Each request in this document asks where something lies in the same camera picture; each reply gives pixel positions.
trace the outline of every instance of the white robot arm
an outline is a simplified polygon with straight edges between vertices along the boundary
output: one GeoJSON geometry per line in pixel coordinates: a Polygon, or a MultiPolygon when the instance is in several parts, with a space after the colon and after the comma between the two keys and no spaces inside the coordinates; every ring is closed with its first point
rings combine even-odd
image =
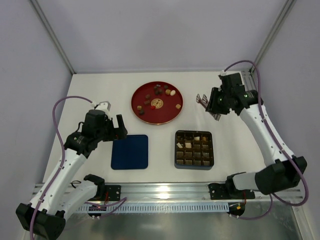
{"type": "Polygon", "coordinates": [[[287,147],[271,123],[263,103],[261,107],[264,119],[262,118],[258,104],[258,92],[256,90],[246,91],[239,73],[219,77],[222,85],[220,88],[212,88],[209,101],[205,95],[201,99],[199,94],[196,101],[217,121],[221,114],[227,115],[230,109],[240,116],[256,140],[266,166],[259,172],[241,172],[228,176],[225,187],[230,197],[242,196],[243,190],[256,190],[268,195],[296,187],[301,178],[284,153],[291,156],[301,173],[304,173],[307,167],[305,158],[296,157],[287,147]],[[264,121],[268,122],[281,148],[275,144],[264,121]]]}
{"type": "Polygon", "coordinates": [[[48,240],[55,240],[63,231],[66,221],[84,202],[92,198],[101,199],[106,193],[105,180],[89,174],[71,193],[64,196],[68,185],[79,168],[85,163],[98,143],[115,141],[127,137],[121,115],[117,115],[118,128],[114,128],[110,117],[109,102],[101,102],[89,110],[82,123],[81,132],[70,134],[64,144],[65,157],[61,157],[40,191],[29,204],[20,203],[16,214],[22,227],[30,231],[32,216],[35,209],[33,232],[48,240]],[[47,186],[51,183],[40,205],[39,201],[47,186]]]}

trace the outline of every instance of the black mounting bracket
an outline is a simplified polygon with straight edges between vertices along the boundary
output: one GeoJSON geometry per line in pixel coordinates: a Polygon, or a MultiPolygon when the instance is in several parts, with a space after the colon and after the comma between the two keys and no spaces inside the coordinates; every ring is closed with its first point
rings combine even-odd
{"type": "Polygon", "coordinates": [[[211,200],[243,200],[244,192],[246,199],[255,199],[255,193],[250,190],[230,191],[225,183],[210,183],[208,185],[211,200]]]}
{"type": "MultiPolygon", "coordinates": [[[[119,201],[121,199],[121,185],[104,185],[104,194],[103,196],[99,198],[92,198],[91,201],[119,201]]],[[[101,216],[101,213],[104,212],[105,209],[96,209],[95,206],[89,207],[89,211],[95,211],[97,213],[88,213],[90,217],[95,216],[99,217],[101,216]]]]}

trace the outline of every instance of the blue mat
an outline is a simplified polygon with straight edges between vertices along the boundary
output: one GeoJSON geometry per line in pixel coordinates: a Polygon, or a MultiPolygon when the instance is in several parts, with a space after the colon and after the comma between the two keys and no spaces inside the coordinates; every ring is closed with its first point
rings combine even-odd
{"type": "Polygon", "coordinates": [[[111,168],[113,170],[146,169],[149,145],[147,135],[128,135],[113,142],[111,168]]]}

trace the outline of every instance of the red tray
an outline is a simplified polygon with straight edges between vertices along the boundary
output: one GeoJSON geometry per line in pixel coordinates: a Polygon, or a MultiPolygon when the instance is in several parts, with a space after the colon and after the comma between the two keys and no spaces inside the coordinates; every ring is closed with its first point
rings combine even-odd
{"type": "Polygon", "coordinates": [[[166,124],[175,119],[183,108],[183,98],[180,91],[173,85],[163,81],[153,81],[140,86],[133,94],[131,99],[131,107],[134,114],[148,124],[166,124]],[[162,94],[156,95],[154,87],[160,85],[162,94]],[[175,90],[175,95],[167,95],[164,86],[167,85],[169,90],[175,90]],[[145,105],[146,95],[150,95],[150,103],[145,105]],[[156,109],[151,109],[151,106],[157,105],[156,109]],[[181,108],[177,109],[176,105],[180,104],[181,108]],[[137,106],[141,106],[144,110],[143,115],[139,115],[140,110],[137,106]]]}

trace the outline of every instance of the cable connector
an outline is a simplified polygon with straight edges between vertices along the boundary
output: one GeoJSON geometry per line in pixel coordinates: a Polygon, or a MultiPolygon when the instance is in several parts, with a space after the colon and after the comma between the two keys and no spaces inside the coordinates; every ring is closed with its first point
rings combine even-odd
{"type": "Polygon", "coordinates": [[[93,108],[95,108],[95,107],[97,106],[96,101],[93,101],[92,103],[90,103],[90,106],[93,107],[93,108]]]}
{"type": "Polygon", "coordinates": [[[224,70],[222,70],[222,71],[220,72],[220,75],[221,75],[221,76],[225,76],[225,75],[227,75],[227,72],[224,71],[224,70]]]}

